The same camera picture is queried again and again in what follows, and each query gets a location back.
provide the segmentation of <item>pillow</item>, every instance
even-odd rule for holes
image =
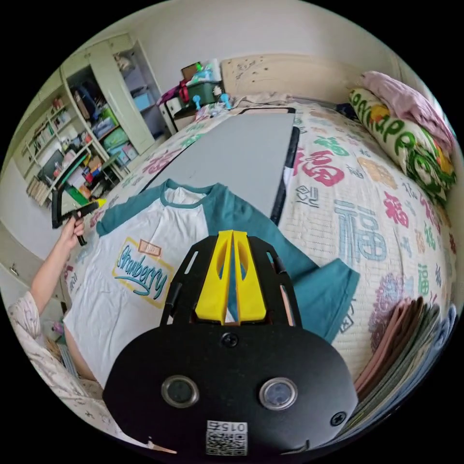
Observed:
[[[449,154],[418,124],[392,117],[387,106],[369,90],[353,89],[349,102],[361,123],[403,173],[443,204],[446,192],[456,183]]]
[[[288,93],[260,92],[250,95],[235,95],[231,102],[234,108],[248,108],[255,105],[287,105],[292,101]]]

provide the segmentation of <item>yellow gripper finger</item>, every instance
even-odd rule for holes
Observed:
[[[262,321],[266,317],[266,306],[246,232],[233,231],[233,247],[238,322]],[[243,278],[241,266],[245,271]]]
[[[195,314],[224,325],[231,276],[232,231],[219,232]]]

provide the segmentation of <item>t-shirt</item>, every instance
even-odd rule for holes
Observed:
[[[158,327],[170,282],[190,247],[222,230],[271,244],[295,289],[303,327],[328,342],[345,317],[359,274],[336,259],[319,268],[278,227],[227,187],[163,184],[106,211],[100,236],[64,322],[104,386],[121,350]],[[230,288],[235,287],[231,273]],[[234,292],[228,309],[237,319]]]

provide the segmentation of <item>human arm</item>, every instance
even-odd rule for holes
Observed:
[[[35,301],[39,315],[43,313],[53,295],[66,260],[78,243],[77,237],[83,233],[84,223],[82,219],[77,221],[73,217],[69,219],[61,231],[60,238],[34,277],[30,294]]]

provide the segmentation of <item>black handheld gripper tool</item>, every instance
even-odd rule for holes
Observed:
[[[63,222],[67,221],[69,218],[73,217],[76,220],[87,216],[87,214],[93,213],[96,209],[100,208],[106,203],[106,200],[93,200],[80,208],[73,209],[68,211],[65,214],[61,214],[61,196],[63,194],[63,189],[54,190],[52,193],[52,229],[58,229],[61,227]],[[79,245],[84,246],[87,244],[84,237],[79,235],[77,237],[79,240]]]

